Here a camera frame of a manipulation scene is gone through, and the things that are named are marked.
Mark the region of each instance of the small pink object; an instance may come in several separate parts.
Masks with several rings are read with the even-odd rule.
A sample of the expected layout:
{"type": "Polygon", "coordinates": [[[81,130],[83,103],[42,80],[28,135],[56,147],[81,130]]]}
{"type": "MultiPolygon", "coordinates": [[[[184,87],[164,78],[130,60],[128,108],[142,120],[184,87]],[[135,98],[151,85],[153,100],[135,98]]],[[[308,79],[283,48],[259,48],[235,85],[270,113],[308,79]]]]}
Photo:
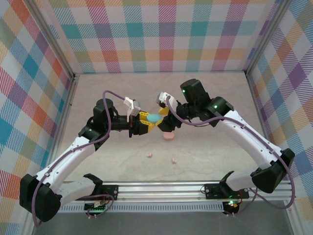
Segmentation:
{"type": "Polygon", "coordinates": [[[174,132],[163,132],[163,137],[165,140],[171,141],[172,139],[174,139],[175,134],[174,132]]]}

